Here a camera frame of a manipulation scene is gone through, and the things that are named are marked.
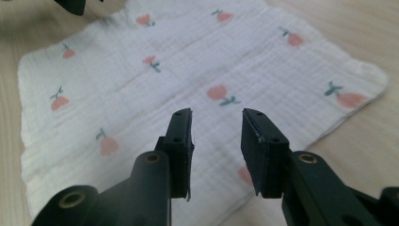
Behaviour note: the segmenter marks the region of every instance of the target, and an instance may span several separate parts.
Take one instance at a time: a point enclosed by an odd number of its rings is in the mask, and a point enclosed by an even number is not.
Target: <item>light wood surface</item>
[[[305,19],[353,57],[373,62],[389,75],[384,95],[313,144],[310,151],[323,156],[346,184],[374,197],[385,186],[399,186],[399,1],[269,3]],[[21,179],[20,58],[67,38],[123,4],[122,0],[89,0],[85,15],[77,17],[51,0],[0,1],[0,225],[32,222]],[[223,225],[255,224],[243,207]]]

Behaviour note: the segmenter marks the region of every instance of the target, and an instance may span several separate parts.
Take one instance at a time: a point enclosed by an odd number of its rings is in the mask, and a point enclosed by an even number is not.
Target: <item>red fruit print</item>
[[[279,27],[279,29],[283,32],[282,36],[288,36],[288,44],[292,46],[298,46],[303,43],[303,39],[296,33],[291,33],[289,30]]]
[[[65,43],[63,45],[64,45],[64,48],[65,48],[65,52],[62,55],[62,57],[63,58],[73,57],[75,55],[75,52],[73,51],[73,49],[70,49],[70,47],[68,45],[66,45]]]
[[[156,72],[158,73],[161,72],[161,70],[158,69],[160,63],[154,61],[155,61],[155,56],[148,56],[143,60],[143,63],[150,65]]]
[[[224,99],[227,94],[227,89],[224,85],[211,88],[206,93],[212,100],[218,101]]]
[[[58,96],[58,94],[62,92],[63,92],[62,87],[60,87],[58,92],[50,97],[50,99],[56,98],[51,104],[51,109],[53,111],[57,111],[60,107],[70,102],[70,100],[68,100],[67,98],[63,96]]]
[[[223,10],[219,10],[219,9],[216,10],[215,12],[213,12],[211,15],[217,15],[216,18],[220,22],[227,22],[227,21],[231,20],[232,17],[234,16],[232,13],[223,12]]]
[[[209,98],[211,98],[214,101],[224,100],[222,103],[220,103],[221,106],[241,103],[235,100],[235,96],[232,96],[230,99],[226,98],[227,89],[224,85],[219,85],[217,87],[210,88],[206,92],[206,94],[208,95]]]
[[[325,92],[325,95],[330,96],[332,94],[335,94],[338,103],[346,108],[357,108],[367,99],[369,99],[368,97],[358,93],[346,92],[344,94],[341,94],[338,90],[343,89],[343,87],[334,86],[332,81],[329,82],[328,85],[329,90]]]
[[[138,24],[141,24],[141,25],[146,25],[146,26],[154,26],[155,25],[155,22],[150,22],[150,14],[146,14],[146,15],[144,15],[144,16],[139,16],[139,17],[137,17],[136,18],[136,22],[138,23]]]
[[[250,177],[250,173],[247,167],[242,167],[237,171],[238,175],[243,179],[243,181],[247,182],[250,186],[252,186],[252,178]]]
[[[105,135],[103,128],[101,128],[100,131],[101,131],[100,134],[96,136],[97,140],[103,137],[103,139],[101,140],[100,154],[102,156],[111,155],[112,153],[116,152],[117,149],[120,148],[120,145],[112,137],[107,137]]]

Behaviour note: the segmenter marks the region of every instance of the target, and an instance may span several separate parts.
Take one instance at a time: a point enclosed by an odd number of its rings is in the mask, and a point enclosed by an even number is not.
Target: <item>cloth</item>
[[[32,217],[68,186],[102,192],[127,178],[171,114],[190,107],[192,199],[173,200],[174,225],[219,225],[253,196],[243,108],[265,113],[293,151],[305,150],[387,86],[375,65],[261,0],[128,0],[24,56],[18,75]]]

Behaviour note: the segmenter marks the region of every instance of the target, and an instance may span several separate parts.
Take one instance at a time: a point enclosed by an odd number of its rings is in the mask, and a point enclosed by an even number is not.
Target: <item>screw hole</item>
[[[299,156],[299,160],[301,160],[304,163],[309,163],[309,164],[315,164],[317,162],[317,159],[310,154],[303,153]]]
[[[348,226],[363,226],[360,220],[352,216],[343,216],[343,222]]]
[[[156,163],[156,162],[158,162],[160,159],[161,159],[161,157],[160,157],[158,154],[155,154],[155,153],[150,154],[150,155],[148,155],[148,156],[146,157],[146,161],[147,161],[148,163]]]
[[[62,197],[59,201],[58,205],[62,209],[73,208],[76,205],[82,203],[82,201],[86,198],[86,193],[83,190],[74,190]]]

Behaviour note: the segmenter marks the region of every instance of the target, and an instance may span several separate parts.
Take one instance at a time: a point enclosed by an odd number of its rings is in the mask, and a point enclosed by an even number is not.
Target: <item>white muslin cloth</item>
[[[128,0],[24,56],[18,76],[32,217],[68,186],[102,192],[126,179],[171,114],[190,107],[192,199],[173,201],[174,225],[218,225],[253,196],[240,151],[244,108],[305,150],[388,83],[375,65],[261,0]]]

